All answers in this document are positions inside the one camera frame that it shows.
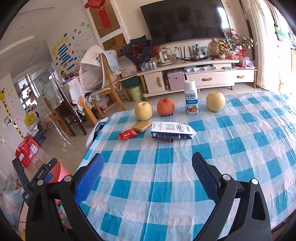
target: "yogurt bottle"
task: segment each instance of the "yogurt bottle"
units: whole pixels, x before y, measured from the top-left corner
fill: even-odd
[[[185,100],[187,115],[198,115],[197,89],[194,80],[185,81]]]

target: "ceiling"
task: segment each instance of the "ceiling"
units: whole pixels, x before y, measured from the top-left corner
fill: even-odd
[[[83,2],[30,0],[19,11],[0,40],[0,53],[5,50],[0,54],[0,79],[9,73],[14,79],[28,69],[32,71],[33,66],[40,68],[40,63],[52,62],[46,42],[47,36],[73,4]]]

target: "yellow bag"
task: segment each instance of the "yellow bag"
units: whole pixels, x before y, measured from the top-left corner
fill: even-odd
[[[26,126],[30,126],[35,122],[35,114],[34,112],[32,112],[31,114],[29,114],[28,112],[26,112],[26,117],[24,119],[24,123]]]

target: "green trash can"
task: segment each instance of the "green trash can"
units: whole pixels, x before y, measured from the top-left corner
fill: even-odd
[[[143,99],[143,92],[140,85],[129,87],[128,93],[134,102],[140,102]]]

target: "black tv screen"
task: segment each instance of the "black tv screen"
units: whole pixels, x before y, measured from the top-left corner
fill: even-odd
[[[221,0],[165,0],[141,10],[154,45],[230,34]]]

